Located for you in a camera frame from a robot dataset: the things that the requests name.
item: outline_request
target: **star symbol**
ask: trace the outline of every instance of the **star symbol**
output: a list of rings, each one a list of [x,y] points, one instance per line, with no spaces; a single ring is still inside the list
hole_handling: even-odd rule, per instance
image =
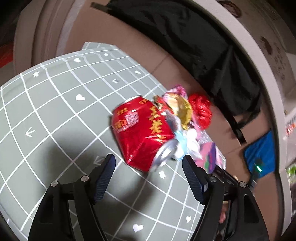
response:
[[[33,77],[34,77],[34,78],[35,78],[35,77],[38,77],[38,76],[39,76],[39,72],[40,72],[40,71],[35,72],[35,73],[33,74]]]
[[[158,173],[159,173],[159,177],[164,180],[165,179],[165,173],[164,173],[164,171],[161,171],[161,172],[158,172]]]

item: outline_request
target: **arrow symbol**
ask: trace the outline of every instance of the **arrow symbol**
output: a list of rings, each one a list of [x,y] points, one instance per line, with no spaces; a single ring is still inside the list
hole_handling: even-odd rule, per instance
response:
[[[38,76],[39,76],[39,72],[40,72],[40,71],[35,72],[35,73],[33,74],[33,78],[38,77]]]
[[[104,157],[99,157],[99,156],[97,156],[96,159],[95,159],[95,161],[94,161],[94,164],[100,166],[100,165],[102,165],[102,162],[103,162],[104,160],[105,160]]]
[[[33,133],[33,132],[35,131],[35,130],[30,131],[31,128],[32,128],[32,127],[30,127],[30,128],[27,130],[27,132],[26,132],[26,136],[28,136],[28,137],[32,137],[30,134]]]

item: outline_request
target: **red can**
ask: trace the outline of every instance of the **red can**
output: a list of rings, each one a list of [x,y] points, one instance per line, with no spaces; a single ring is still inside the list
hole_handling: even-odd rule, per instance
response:
[[[142,96],[113,111],[112,128],[128,165],[148,172],[173,156],[178,141],[163,114]]]

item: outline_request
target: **black bag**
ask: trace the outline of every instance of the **black bag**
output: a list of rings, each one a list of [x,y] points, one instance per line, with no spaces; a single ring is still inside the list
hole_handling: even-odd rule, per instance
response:
[[[212,97],[240,143],[246,142],[240,129],[260,112],[260,85],[221,28],[185,0],[111,0],[107,7],[179,61]],[[247,112],[248,118],[235,121],[233,116]]]

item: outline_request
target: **gray mat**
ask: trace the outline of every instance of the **gray mat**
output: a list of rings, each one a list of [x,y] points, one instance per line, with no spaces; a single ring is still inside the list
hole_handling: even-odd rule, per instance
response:
[[[171,160],[149,175],[127,166],[109,126],[112,110],[124,100],[151,100],[165,91],[116,46],[91,42],[1,87],[0,205],[20,240],[28,238],[53,180],[76,181],[108,153],[116,156],[116,171],[95,207],[107,238],[189,240],[203,206],[180,163]],[[72,202],[70,210],[77,241],[83,240]]]

